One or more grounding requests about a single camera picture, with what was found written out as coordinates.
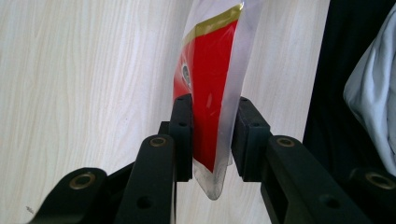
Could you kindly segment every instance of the wooden table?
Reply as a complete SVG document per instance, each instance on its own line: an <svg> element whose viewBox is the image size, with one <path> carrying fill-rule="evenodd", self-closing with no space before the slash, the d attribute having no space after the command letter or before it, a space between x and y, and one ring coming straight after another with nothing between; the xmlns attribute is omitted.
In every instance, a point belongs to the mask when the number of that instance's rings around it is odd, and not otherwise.
<svg viewBox="0 0 396 224"><path fill-rule="evenodd" d="M302 139L329 0L267 0L243 95ZM80 167L112 174L169 120L191 0L0 0L0 223L24 223ZM178 223L269 223L229 167L212 202L178 184Z"/></svg>

